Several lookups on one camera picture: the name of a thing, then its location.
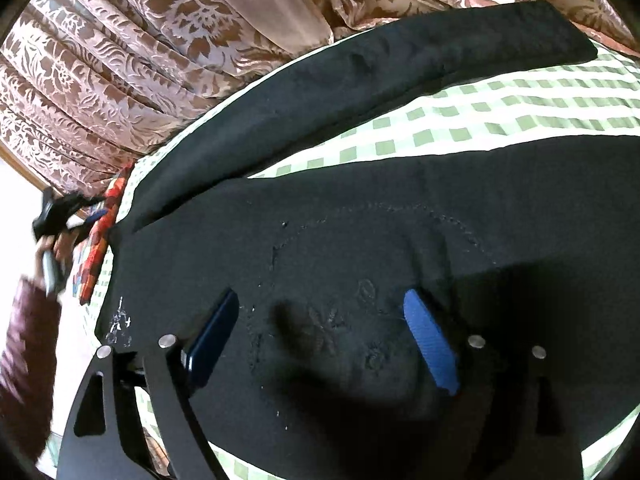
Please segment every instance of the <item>green and white checkered fabric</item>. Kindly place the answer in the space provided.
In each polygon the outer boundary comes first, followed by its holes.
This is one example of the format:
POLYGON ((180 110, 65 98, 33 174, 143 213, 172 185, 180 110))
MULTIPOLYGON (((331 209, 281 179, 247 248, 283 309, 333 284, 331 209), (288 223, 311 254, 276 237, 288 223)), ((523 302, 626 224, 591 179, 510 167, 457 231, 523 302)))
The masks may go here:
MULTIPOLYGON (((582 65, 514 72, 419 97, 319 146, 291 155, 253 178, 278 177, 391 156, 492 150, 548 137, 640 135, 640 65, 600 44, 595 45, 598 58, 582 65)), ((153 155, 140 159, 127 183, 118 221, 128 214, 136 186, 173 147, 262 80, 208 112, 153 155)), ((84 313, 86 333, 96 348, 99 342, 94 336, 95 324, 112 269, 113 253, 109 249, 84 313)), ((138 399, 145 427, 159 438, 146 393, 140 390, 138 399)), ((603 437, 600 446, 594 444, 583 452, 586 479, 604 467, 622 442, 620 436, 624 438, 625 428, 628 432, 629 421, 633 423, 637 415, 634 412, 603 437)), ((212 447, 231 480, 274 478, 212 447)))

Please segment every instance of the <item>maroon sleeve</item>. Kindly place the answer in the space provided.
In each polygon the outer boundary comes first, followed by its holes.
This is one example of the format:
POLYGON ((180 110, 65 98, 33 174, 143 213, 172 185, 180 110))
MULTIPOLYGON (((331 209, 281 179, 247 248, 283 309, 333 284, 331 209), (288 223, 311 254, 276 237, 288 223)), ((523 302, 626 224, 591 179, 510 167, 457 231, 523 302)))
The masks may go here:
POLYGON ((0 417, 33 462, 50 434, 60 313, 57 301, 20 280, 0 356, 0 417))

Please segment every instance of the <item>black metal bracket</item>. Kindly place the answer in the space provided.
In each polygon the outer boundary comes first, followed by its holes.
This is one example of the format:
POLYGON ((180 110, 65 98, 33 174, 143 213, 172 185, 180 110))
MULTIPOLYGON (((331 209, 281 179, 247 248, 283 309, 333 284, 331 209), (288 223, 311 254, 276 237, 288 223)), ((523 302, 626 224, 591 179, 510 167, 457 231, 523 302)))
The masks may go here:
POLYGON ((140 386, 151 398, 177 479, 228 480, 189 398, 207 383, 238 313, 238 297, 228 290, 187 344, 166 335, 144 352, 119 353, 110 346, 100 347, 69 414, 58 478, 164 478, 154 470, 146 446, 134 391, 140 386))

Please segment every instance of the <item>brown patterned curtain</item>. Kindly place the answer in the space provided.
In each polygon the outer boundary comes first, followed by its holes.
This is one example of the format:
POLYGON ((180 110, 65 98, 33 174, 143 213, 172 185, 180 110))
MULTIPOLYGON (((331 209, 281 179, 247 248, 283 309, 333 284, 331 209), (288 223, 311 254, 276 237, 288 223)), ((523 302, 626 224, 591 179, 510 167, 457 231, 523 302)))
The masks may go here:
MULTIPOLYGON (((249 81, 358 30, 518 0, 32 0, 0 48, 0 142, 62 191, 100 192, 249 81)), ((640 46, 607 0, 548 0, 640 46)))

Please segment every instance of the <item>stitching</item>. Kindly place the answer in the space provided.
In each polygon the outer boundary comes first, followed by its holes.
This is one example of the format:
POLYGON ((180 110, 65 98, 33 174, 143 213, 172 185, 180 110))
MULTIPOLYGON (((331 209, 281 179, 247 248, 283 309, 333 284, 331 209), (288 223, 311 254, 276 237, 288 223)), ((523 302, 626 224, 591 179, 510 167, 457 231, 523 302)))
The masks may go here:
MULTIPOLYGON (((462 234, 465 236, 465 239, 469 243, 471 243, 476 249, 478 249, 481 252, 481 254, 483 254, 494 267, 496 266, 496 261, 492 257, 491 253, 484 247, 481 241, 471 232, 471 230, 468 227, 466 227, 459 219, 454 218, 453 216, 446 216, 444 214, 437 213, 433 209, 427 207, 425 204, 394 206, 384 202, 375 202, 375 203, 367 203, 366 205, 362 205, 358 207, 341 207, 334 210, 330 215, 327 215, 322 219, 313 220, 307 224, 301 225, 293 235, 291 235, 289 238, 286 238, 282 243, 274 245, 271 248, 270 270, 273 270, 275 267, 276 259, 278 257, 278 252, 281 249, 283 249, 287 244, 289 244, 290 242, 298 238, 305 230, 313 229, 315 227, 321 226, 322 224, 326 224, 327 221, 329 220, 335 220, 347 214, 359 213, 366 210, 370 210, 370 211, 381 210, 382 212, 389 212, 389 213, 399 213, 399 212, 407 212, 407 211, 426 212, 434 220, 437 220, 442 223, 450 224, 456 227, 457 229, 459 229, 462 232, 462 234)), ((282 226, 286 227, 287 222, 283 222, 282 226)))

